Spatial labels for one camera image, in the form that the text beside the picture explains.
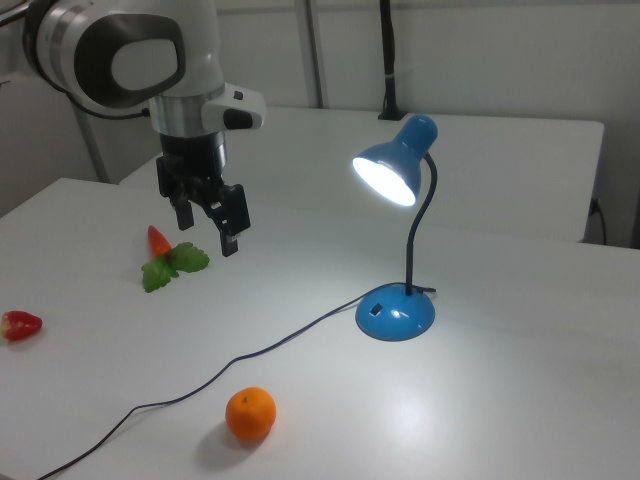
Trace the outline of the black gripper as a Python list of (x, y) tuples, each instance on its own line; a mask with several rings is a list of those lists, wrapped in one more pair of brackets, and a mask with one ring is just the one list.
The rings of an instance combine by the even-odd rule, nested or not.
[(230, 257), (238, 251), (238, 237), (250, 228), (244, 187), (227, 185), (223, 170), (227, 161), (223, 132), (182, 138), (160, 135), (162, 155), (157, 160), (160, 194), (171, 197), (178, 228), (194, 226), (189, 199), (217, 201), (203, 210), (219, 231), (221, 253)]

